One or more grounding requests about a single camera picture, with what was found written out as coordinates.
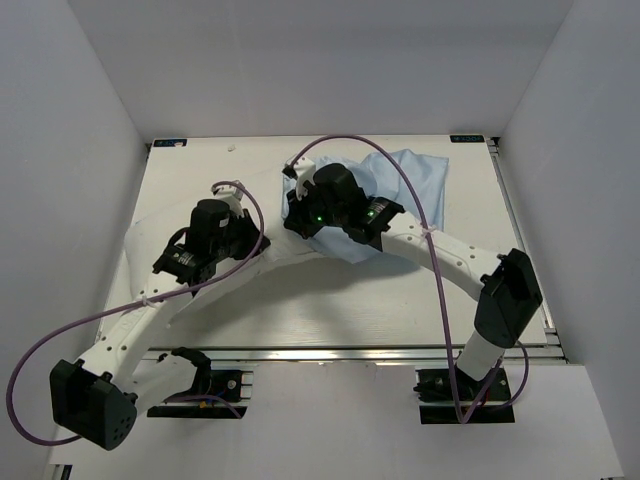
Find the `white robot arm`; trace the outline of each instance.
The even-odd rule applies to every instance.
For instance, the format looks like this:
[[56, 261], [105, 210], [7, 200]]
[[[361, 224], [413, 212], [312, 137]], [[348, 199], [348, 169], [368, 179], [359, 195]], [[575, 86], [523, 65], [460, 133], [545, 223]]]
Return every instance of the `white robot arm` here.
[[[311, 165], [307, 160], [299, 162], [294, 172], [298, 185], [288, 196], [284, 228], [278, 202], [273, 228], [267, 225], [270, 238], [263, 240], [245, 268], [201, 289], [193, 299], [179, 295], [124, 313], [74, 364], [58, 363], [51, 373], [58, 424], [111, 450], [128, 435], [136, 416], [150, 407], [178, 393], [211, 394], [203, 381], [209, 378], [210, 360], [196, 350], [176, 349], [148, 371], [134, 370], [155, 335], [185, 307], [211, 303], [268, 271], [321, 256], [304, 246], [299, 236], [307, 238], [320, 228], [336, 226], [358, 243], [433, 269], [425, 232], [415, 217], [387, 199], [364, 197], [341, 165], [317, 172]], [[200, 284], [216, 273], [222, 260], [226, 261], [221, 271], [244, 259], [258, 231], [240, 199], [237, 189], [226, 188], [216, 190], [213, 199], [198, 202], [189, 227], [172, 236], [138, 298]], [[431, 235], [443, 277], [478, 301], [476, 331], [457, 367], [471, 379], [481, 380], [505, 348], [513, 346], [542, 301], [531, 263], [517, 250], [503, 256], [437, 230]], [[183, 236], [184, 244], [178, 243]], [[295, 253], [284, 255], [283, 251]]]

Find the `white wall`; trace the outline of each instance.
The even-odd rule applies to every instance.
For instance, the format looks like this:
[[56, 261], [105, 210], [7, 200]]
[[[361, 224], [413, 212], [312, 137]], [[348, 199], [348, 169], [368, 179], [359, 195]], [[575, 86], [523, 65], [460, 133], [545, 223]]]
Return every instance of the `white wall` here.
[[640, 3], [576, 0], [502, 140], [569, 358], [640, 479]]
[[[63, 0], [3, 0], [0, 65], [4, 389], [38, 338], [101, 307], [144, 146]], [[19, 380], [17, 410], [34, 433], [53, 433], [50, 369], [60, 358], [73, 359], [92, 331], [45, 347]], [[1, 478], [41, 478], [47, 449], [19, 437], [4, 407], [0, 451]]]
[[572, 0], [70, 0], [145, 140], [499, 135]]

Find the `cable tie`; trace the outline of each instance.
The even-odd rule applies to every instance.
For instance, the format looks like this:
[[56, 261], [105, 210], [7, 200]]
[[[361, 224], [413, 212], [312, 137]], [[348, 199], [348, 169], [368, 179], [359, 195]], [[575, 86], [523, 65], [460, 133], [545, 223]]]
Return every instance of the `cable tie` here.
[[158, 304], [156, 302], [150, 302], [149, 301], [149, 299], [147, 298], [147, 294], [146, 293], [142, 294], [141, 301], [142, 301], [142, 306], [143, 307], [158, 308]]

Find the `white table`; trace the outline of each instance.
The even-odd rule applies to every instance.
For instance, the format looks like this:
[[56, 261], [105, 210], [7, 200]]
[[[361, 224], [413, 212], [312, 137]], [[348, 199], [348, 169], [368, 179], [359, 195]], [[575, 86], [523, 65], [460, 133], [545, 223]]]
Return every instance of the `white table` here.
[[[242, 180], [262, 172], [265, 179], [279, 182], [278, 172], [284, 162], [313, 138], [188, 139], [184, 147], [152, 148], [133, 222], [194, 195], [207, 198], [211, 184], [218, 180]], [[447, 233], [498, 252], [518, 246], [486, 144], [453, 144], [448, 136], [370, 138], [388, 151], [410, 148], [416, 153], [449, 158]], [[332, 140], [308, 155], [361, 161], [371, 151], [368, 145], [352, 140]], [[260, 201], [259, 185], [253, 185], [252, 193]], [[446, 281], [445, 290], [452, 338], [462, 345], [473, 331], [476, 304]], [[108, 303], [114, 306], [130, 298], [128, 266], [123, 256]], [[106, 320], [104, 328], [114, 321]], [[522, 340], [530, 345], [546, 343], [541, 312]], [[266, 274], [177, 322], [156, 340], [155, 346], [251, 349], [443, 343], [433, 274], [402, 259], [380, 255], [358, 265], [322, 259]]]

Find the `light blue cloth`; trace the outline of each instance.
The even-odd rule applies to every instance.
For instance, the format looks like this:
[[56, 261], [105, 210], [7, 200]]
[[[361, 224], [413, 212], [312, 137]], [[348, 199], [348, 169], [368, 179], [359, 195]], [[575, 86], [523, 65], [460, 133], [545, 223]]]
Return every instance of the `light blue cloth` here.
[[[444, 227], [444, 182], [449, 159], [418, 155], [411, 150], [391, 153], [409, 177], [416, 190], [429, 225]], [[353, 172], [358, 185], [368, 197], [385, 197], [402, 205], [419, 218], [416, 204], [409, 189], [393, 165], [381, 154], [372, 153], [362, 163], [340, 157], [320, 157], [313, 160], [318, 170], [330, 163], [341, 163]], [[282, 218], [289, 213], [287, 192], [295, 188], [296, 181], [283, 175]], [[380, 253], [368, 245], [351, 240], [342, 229], [324, 227], [314, 237], [306, 240], [317, 252], [327, 257], [341, 258], [349, 263], [358, 263]]]

